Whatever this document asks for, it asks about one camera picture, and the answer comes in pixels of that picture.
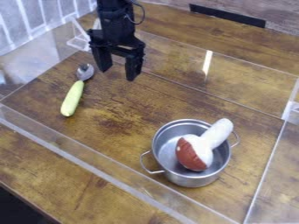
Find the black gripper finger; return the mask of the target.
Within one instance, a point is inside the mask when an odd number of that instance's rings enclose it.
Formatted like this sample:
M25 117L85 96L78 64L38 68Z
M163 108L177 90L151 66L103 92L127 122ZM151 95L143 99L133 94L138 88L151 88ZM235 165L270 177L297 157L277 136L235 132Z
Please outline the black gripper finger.
M113 67L111 52L107 47L97 45L91 47L91 50L98 68L102 72L106 72Z
M142 73L143 59L137 55L126 57L126 79L134 81L137 76Z

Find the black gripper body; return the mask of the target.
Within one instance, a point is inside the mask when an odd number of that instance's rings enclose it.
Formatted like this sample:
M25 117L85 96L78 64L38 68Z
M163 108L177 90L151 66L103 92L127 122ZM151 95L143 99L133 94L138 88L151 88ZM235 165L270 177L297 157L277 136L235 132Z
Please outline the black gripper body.
M118 40L110 40L105 37L105 32L102 30L89 30L90 35L90 48L93 46L105 46L109 48L113 54L127 57L129 55L137 55L141 58L145 57L146 43L134 35L130 34Z

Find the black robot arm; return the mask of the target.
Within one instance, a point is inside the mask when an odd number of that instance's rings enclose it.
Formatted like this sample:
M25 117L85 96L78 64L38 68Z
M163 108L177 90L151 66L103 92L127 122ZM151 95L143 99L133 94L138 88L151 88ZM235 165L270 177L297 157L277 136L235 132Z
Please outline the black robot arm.
M137 0L98 0L98 18L102 29L90 29L90 48L98 68L106 72L114 65L113 55L126 59L126 78L134 81L142 73L146 43L135 36L134 5Z

